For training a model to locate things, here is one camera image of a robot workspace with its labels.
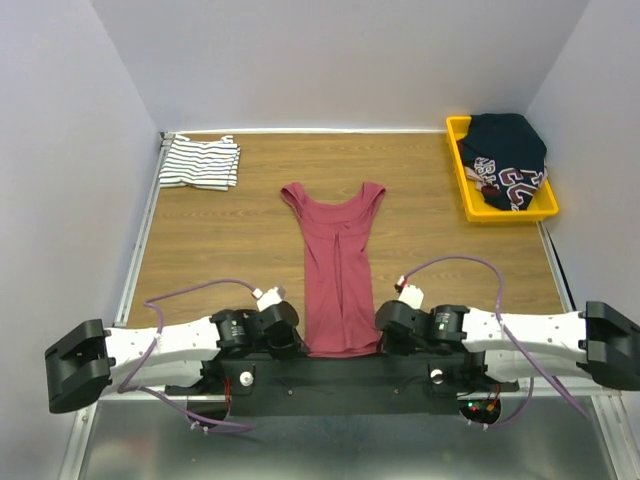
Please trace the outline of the maroon red tank top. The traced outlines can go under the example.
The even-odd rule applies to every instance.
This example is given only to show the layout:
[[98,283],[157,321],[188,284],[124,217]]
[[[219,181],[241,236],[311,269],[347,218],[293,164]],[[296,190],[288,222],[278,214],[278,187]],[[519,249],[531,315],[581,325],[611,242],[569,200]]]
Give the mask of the maroon red tank top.
[[384,186],[365,182],[350,200],[326,204],[295,182],[281,188],[304,241],[305,342],[320,358],[376,352],[372,273],[367,253]]

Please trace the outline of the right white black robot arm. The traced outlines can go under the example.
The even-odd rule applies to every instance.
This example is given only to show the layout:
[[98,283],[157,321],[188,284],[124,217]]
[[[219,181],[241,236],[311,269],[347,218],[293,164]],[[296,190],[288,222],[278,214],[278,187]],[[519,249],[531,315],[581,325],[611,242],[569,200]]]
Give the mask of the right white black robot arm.
[[622,391],[639,388],[639,327],[610,305],[589,301],[557,315],[496,314],[464,305],[428,312],[400,300],[375,314],[383,348],[396,355],[464,358],[446,382],[472,390],[524,377],[578,377]]

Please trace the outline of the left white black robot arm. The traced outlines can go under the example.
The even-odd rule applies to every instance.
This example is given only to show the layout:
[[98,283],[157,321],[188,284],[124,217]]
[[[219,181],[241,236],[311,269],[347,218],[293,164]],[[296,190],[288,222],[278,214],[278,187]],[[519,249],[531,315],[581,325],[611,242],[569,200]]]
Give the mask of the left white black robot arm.
[[232,379],[223,362],[251,354],[284,360],[309,349],[293,306],[280,301],[263,310],[224,309],[162,328],[107,328],[82,322],[44,354],[48,409],[75,412],[104,395],[142,387],[168,395],[212,395]]

